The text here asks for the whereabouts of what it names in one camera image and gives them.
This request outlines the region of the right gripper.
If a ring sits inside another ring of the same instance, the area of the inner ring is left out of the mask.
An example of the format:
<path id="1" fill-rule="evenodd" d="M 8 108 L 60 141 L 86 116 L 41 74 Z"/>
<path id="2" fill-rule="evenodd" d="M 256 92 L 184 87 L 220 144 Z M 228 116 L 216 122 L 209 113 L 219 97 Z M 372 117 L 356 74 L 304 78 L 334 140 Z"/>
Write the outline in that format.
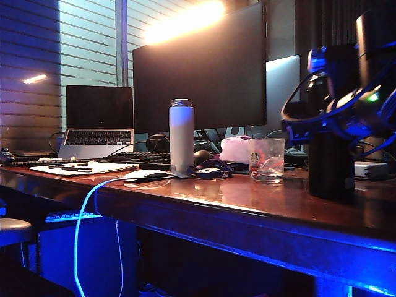
<path id="1" fill-rule="evenodd" d="M 369 136 L 390 137 L 395 132 L 395 84 L 355 89 L 337 100 L 326 86 L 310 83 L 308 99 L 288 102 L 281 114 L 281 127 L 292 143 L 308 143 L 325 133 L 349 143 Z"/>

